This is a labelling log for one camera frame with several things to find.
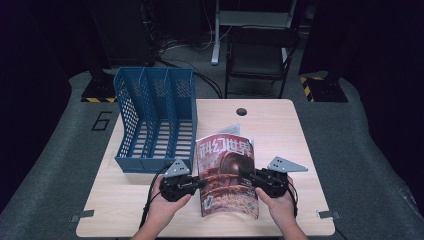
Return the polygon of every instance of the book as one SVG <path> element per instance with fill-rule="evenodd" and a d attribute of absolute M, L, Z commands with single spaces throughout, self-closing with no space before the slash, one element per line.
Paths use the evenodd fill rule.
<path fill-rule="evenodd" d="M 199 189 L 202 217 L 218 212 L 237 212 L 258 218 L 255 188 L 250 180 L 239 174 L 239 168 L 255 169 L 251 141 L 221 131 L 197 140 L 196 149 L 199 178 L 207 180 Z"/>

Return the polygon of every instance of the black curtain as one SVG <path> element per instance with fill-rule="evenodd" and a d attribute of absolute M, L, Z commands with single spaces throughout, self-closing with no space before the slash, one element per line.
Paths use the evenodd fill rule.
<path fill-rule="evenodd" d="M 69 78 L 108 65 L 84 0 L 8 1 L 0 32 L 2 211 L 56 128 Z"/>
<path fill-rule="evenodd" d="M 360 94 L 370 135 L 411 189 L 421 213 L 423 11 L 422 1 L 321 1 L 299 70 L 331 72 L 336 61 L 347 63 L 342 77 Z"/>

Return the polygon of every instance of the blue file holder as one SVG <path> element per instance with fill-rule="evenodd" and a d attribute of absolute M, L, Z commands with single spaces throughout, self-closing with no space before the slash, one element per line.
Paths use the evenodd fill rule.
<path fill-rule="evenodd" d="M 190 169 L 197 129 L 192 69 L 121 67 L 114 87 L 124 125 L 115 160 L 126 173 L 156 173 L 180 158 Z"/>

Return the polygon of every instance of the table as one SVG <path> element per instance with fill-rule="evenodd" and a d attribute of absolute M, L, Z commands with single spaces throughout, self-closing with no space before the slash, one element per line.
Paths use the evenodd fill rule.
<path fill-rule="evenodd" d="M 246 109 L 247 114 L 237 115 L 239 108 Z M 266 167 L 275 156 L 308 167 L 308 172 L 289 174 L 299 194 L 297 221 L 309 236 L 334 233 L 333 220 L 317 216 L 317 211 L 327 211 L 328 206 L 290 100 L 198 99 L 197 113 L 197 138 L 240 123 L 241 135 L 254 139 L 256 168 Z M 114 157 L 123 133 L 119 118 L 84 208 L 94 210 L 94 215 L 80 219 L 76 230 L 79 237 L 130 237 L 138 230 L 153 174 L 122 172 Z M 193 175 L 197 175 L 196 164 Z M 199 191 L 160 234 L 160 237 L 181 238 L 255 236 L 281 236 L 262 201 L 258 219 L 239 213 L 201 217 Z"/>
<path fill-rule="evenodd" d="M 297 0 L 292 0 L 288 13 L 280 12 L 244 12 L 244 11 L 221 11 L 219 1 L 215 0 L 215 42 L 212 52 L 212 65 L 219 61 L 219 49 L 221 40 L 219 26 L 243 26 L 259 25 L 268 27 L 290 27 Z"/>

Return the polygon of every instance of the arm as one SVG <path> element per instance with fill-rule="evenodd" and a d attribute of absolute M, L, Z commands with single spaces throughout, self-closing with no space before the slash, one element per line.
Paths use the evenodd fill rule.
<path fill-rule="evenodd" d="M 270 198 L 261 188 L 256 188 L 259 198 L 268 205 L 269 213 L 277 227 L 280 229 L 287 240 L 308 239 L 305 233 L 300 229 L 294 217 L 294 206 L 290 194 L 286 192 L 279 198 Z"/>
<path fill-rule="evenodd" d="M 161 194 L 158 194 L 162 178 L 163 176 L 159 176 L 153 187 L 152 198 L 154 200 L 150 203 L 146 222 L 131 238 L 132 240 L 156 239 L 159 233 L 171 222 L 175 213 L 190 200 L 190 194 L 187 194 L 177 202 L 168 202 L 168 200 L 164 199 Z"/>

